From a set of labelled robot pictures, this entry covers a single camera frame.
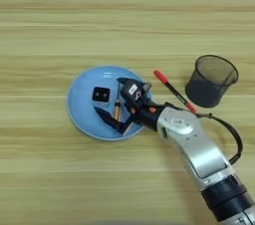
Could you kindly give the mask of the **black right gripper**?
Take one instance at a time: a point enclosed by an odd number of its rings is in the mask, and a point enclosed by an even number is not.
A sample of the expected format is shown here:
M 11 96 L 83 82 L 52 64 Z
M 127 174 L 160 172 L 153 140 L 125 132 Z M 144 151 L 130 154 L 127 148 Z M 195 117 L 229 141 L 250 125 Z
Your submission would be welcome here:
M 136 79 L 117 78 L 117 81 L 121 83 L 125 89 L 130 89 L 133 85 L 136 85 L 139 89 L 148 92 L 151 88 L 151 83 L 141 82 Z M 95 111 L 101 120 L 121 134 L 125 134 L 133 122 L 142 124 L 153 131 L 157 131 L 157 121 L 164 109 L 165 105 L 158 105 L 150 99 L 141 100 L 136 106 L 131 105 L 128 107 L 127 110 L 130 112 L 130 116 L 125 122 L 121 122 L 113 118 L 109 112 L 95 107 Z

